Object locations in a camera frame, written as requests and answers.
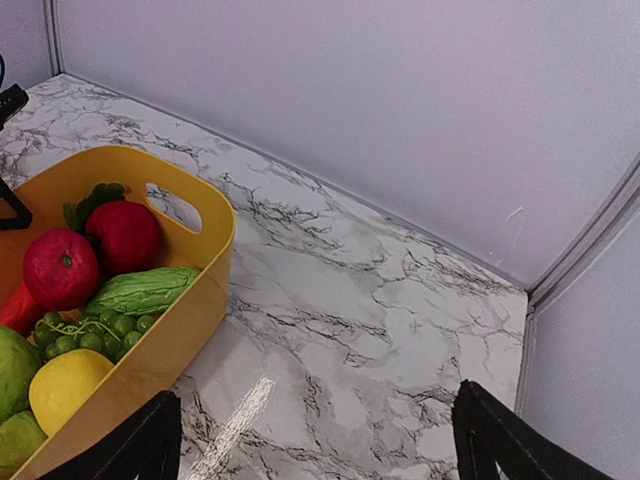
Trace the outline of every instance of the white marble surface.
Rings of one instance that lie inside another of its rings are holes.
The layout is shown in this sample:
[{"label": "white marble surface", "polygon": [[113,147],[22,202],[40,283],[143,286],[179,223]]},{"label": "white marble surface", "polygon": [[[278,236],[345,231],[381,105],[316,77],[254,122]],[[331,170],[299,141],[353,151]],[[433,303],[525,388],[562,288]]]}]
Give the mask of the white marble surface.
[{"label": "white marble surface", "polygon": [[[238,229],[229,314],[175,386],[183,479],[450,479],[461,380],[513,405],[526,296],[316,181],[59,76],[0,132],[16,185],[131,145],[222,190]],[[179,206],[167,206],[177,215]]]}]

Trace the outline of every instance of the white wall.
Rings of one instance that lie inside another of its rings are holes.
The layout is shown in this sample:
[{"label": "white wall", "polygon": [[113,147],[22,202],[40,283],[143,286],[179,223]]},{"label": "white wall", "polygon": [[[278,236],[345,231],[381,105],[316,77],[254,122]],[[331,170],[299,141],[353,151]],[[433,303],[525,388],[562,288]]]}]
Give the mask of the white wall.
[{"label": "white wall", "polygon": [[67,71],[271,153],[525,284],[640,149],[640,3],[59,0]]},{"label": "white wall", "polygon": [[524,418],[620,480],[640,472],[640,218],[537,319]]},{"label": "white wall", "polygon": [[7,64],[3,88],[51,77],[42,0],[0,0],[0,54]]}]

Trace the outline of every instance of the plastic basket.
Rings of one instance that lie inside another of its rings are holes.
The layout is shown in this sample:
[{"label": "plastic basket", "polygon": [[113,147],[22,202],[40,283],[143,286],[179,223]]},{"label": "plastic basket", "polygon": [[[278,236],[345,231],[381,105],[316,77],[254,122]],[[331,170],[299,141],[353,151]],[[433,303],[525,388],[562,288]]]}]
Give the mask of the plastic basket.
[{"label": "plastic basket", "polygon": [[[13,479],[38,478],[70,460],[160,390],[170,388],[226,313],[235,232],[231,205],[208,183],[153,155],[121,146],[73,155],[15,189],[33,221],[28,229],[0,231],[0,304],[22,281],[22,258],[29,244],[44,231],[65,226],[62,205],[79,202],[102,182],[125,185],[128,200],[147,205],[156,215],[165,237],[157,266],[188,265],[202,269],[202,274]],[[147,197],[148,184],[193,205],[202,220],[201,232],[155,209]]]}]

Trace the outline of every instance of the yellow lemon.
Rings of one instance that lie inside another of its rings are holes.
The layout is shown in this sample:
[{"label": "yellow lemon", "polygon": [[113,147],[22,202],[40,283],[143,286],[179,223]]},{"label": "yellow lemon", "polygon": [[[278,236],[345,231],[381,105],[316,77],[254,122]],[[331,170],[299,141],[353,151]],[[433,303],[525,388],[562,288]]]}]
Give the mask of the yellow lemon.
[{"label": "yellow lemon", "polygon": [[31,381],[29,402],[40,428],[52,437],[95,391],[113,364],[93,350],[54,358]]}]

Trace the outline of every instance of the green grape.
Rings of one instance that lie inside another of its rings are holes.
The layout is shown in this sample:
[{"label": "green grape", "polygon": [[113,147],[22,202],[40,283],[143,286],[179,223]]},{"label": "green grape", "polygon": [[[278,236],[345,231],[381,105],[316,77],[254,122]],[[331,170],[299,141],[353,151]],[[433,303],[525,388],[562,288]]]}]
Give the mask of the green grape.
[{"label": "green grape", "polygon": [[46,323],[44,323],[42,321],[38,321],[38,323],[36,323],[35,331],[36,332],[38,332],[38,331],[39,332],[50,332],[51,328]]},{"label": "green grape", "polygon": [[144,335],[153,327],[154,323],[156,323],[156,319],[151,315],[143,315],[138,319],[138,331]]},{"label": "green grape", "polygon": [[106,310],[100,314],[100,323],[105,324],[107,327],[112,327],[113,323],[118,317],[118,312],[114,310]]},{"label": "green grape", "polygon": [[80,348],[87,348],[100,353],[102,351],[102,339],[97,333],[85,333],[80,337]]},{"label": "green grape", "polygon": [[120,338],[126,337],[127,333],[133,330],[133,327],[133,319],[126,315],[119,315],[113,322],[113,331]]},{"label": "green grape", "polygon": [[131,350],[141,338],[142,334],[140,332],[127,333],[127,336],[124,337],[124,348],[126,348],[127,350]]},{"label": "green grape", "polygon": [[83,313],[82,315],[80,315],[76,321],[73,323],[76,327],[81,327],[82,325],[84,325],[85,323],[87,323],[88,321],[91,320],[91,317],[89,315],[87,315],[86,313]]},{"label": "green grape", "polygon": [[58,312],[47,312],[42,318],[45,322],[50,323],[51,325],[58,325],[62,323],[62,317]]},{"label": "green grape", "polygon": [[115,360],[114,363],[118,363],[120,360],[122,360],[122,357],[124,357],[126,354],[127,354],[127,351],[124,348],[120,350],[114,358]]},{"label": "green grape", "polygon": [[50,343],[55,342],[56,337],[45,323],[39,323],[36,325],[36,330],[33,332],[33,340],[36,342],[37,346],[44,348]]},{"label": "green grape", "polygon": [[60,352],[58,351],[58,347],[55,343],[50,343],[49,345],[47,345],[47,348],[44,352],[44,356],[47,360],[53,360],[58,355],[60,355]]},{"label": "green grape", "polygon": [[76,349],[76,342],[73,341],[73,338],[66,335],[58,338],[55,345],[60,355]]},{"label": "green grape", "polygon": [[84,327],[84,329],[82,331],[85,332],[85,333],[101,334],[102,333],[102,327],[100,327],[100,325],[97,325],[95,323],[91,323],[91,324],[87,325],[86,327]]},{"label": "green grape", "polygon": [[106,334],[104,336],[103,343],[104,348],[102,351],[111,359],[115,358],[118,352],[122,349],[122,342],[116,340],[111,334]]}]

